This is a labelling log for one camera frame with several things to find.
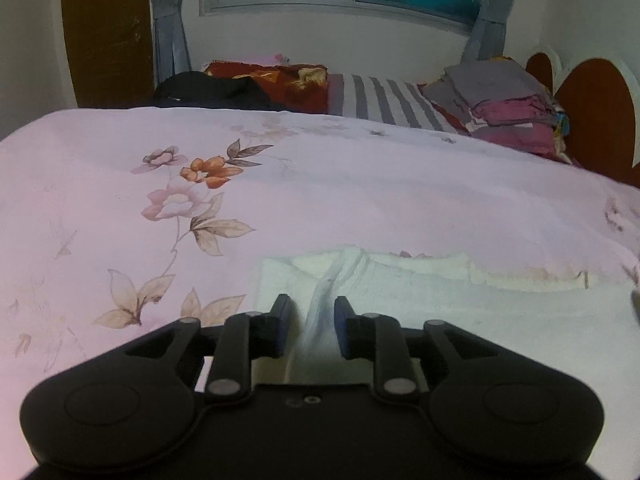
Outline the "stack of folded clothes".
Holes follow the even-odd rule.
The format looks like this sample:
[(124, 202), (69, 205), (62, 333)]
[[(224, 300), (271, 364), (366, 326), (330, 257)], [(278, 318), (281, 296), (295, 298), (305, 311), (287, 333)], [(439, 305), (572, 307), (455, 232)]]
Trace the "stack of folded clothes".
[(568, 117), (548, 88), (510, 58), (444, 69), (422, 96), (457, 133), (557, 162), (569, 162)]

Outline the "grey curtain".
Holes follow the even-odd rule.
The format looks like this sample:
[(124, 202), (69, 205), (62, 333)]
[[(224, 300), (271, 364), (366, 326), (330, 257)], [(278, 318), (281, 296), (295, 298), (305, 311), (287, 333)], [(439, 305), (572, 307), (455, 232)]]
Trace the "grey curtain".
[(464, 47), (461, 62), (484, 61), (503, 54), (506, 21), (514, 0), (478, 0), (480, 10)]
[(182, 0), (150, 0), (155, 84), (191, 69)]

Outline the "grey striped sheet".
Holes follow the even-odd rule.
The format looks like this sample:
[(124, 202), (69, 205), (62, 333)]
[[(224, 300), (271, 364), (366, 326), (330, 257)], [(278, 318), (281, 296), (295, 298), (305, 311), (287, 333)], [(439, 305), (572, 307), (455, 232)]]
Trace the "grey striped sheet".
[(422, 96), (416, 84), (349, 74), (329, 74), (329, 115), (448, 133), (457, 130)]

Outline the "grey curtain right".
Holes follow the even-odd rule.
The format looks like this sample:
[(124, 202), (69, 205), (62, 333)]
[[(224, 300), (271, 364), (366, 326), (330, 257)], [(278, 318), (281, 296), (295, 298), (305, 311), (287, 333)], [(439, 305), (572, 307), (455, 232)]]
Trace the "grey curtain right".
[(461, 62), (484, 61), (503, 54), (506, 21), (514, 0), (478, 0), (480, 10), (464, 47)]

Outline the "red floral pillow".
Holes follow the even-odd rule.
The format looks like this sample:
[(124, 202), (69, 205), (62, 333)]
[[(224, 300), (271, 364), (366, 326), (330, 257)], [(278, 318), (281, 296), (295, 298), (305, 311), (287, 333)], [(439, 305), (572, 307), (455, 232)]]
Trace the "red floral pillow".
[(329, 110), (329, 73), (323, 65), (214, 61), (204, 73), (213, 78), (221, 98), (244, 110), (306, 114)]

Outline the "pink floral bed sheet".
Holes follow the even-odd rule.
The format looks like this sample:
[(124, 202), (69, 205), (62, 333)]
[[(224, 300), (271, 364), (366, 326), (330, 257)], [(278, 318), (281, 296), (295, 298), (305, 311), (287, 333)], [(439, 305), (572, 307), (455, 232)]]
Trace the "pink floral bed sheet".
[[(2, 477), (34, 466), (18, 410), (40, 380), (178, 318), (212, 326), (257, 311), (264, 260), (347, 247), (639, 290), (639, 192), (359, 119), (193, 108), (40, 118), (1, 143)], [(637, 478), (639, 384), (596, 393), (605, 424), (590, 464)]]

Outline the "white knit garment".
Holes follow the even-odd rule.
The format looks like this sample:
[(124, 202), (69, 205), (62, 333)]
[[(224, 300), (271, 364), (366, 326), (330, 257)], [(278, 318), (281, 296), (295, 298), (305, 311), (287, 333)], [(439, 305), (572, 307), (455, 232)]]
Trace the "white knit garment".
[(419, 328), (443, 320), (580, 378), (600, 393), (639, 383), (638, 294), (586, 272), (557, 278), (541, 271), (490, 274), (466, 255), (444, 258), (372, 254), (357, 247), (262, 262), (253, 307), (267, 311), (280, 294), (294, 302), (283, 378), (309, 384), (370, 382), (372, 366), (345, 361), (333, 305), (348, 299), (359, 314), (378, 312)]

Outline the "black bag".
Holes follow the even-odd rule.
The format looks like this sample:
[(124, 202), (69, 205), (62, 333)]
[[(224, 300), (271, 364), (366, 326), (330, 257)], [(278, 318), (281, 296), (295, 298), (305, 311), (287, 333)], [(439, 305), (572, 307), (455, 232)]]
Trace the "black bag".
[(286, 110), (252, 78), (218, 78), (202, 72), (183, 72), (164, 80), (156, 87), (151, 104), (211, 110)]

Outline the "brown wooden door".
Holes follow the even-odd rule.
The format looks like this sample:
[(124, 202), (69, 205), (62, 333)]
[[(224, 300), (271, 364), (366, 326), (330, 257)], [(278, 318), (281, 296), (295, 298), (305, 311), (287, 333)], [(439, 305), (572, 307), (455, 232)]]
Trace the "brown wooden door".
[(154, 89), (149, 0), (61, 0), (67, 64), (81, 108), (129, 108)]

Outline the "red heart-shaped headboard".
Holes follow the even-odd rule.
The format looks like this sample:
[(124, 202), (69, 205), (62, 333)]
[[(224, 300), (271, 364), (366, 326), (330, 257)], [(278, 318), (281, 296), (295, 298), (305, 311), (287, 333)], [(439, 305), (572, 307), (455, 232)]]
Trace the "red heart-shaped headboard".
[(562, 63), (552, 47), (534, 48), (525, 69), (568, 116), (566, 154), (577, 165), (639, 185), (639, 81), (622, 59), (593, 49)]

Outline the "grey curtain left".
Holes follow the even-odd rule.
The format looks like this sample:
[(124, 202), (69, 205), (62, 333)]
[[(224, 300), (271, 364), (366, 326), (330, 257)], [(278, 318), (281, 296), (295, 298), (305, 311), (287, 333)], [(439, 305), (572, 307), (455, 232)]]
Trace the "grey curtain left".
[(150, 0), (155, 84), (191, 69), (182, 0)]

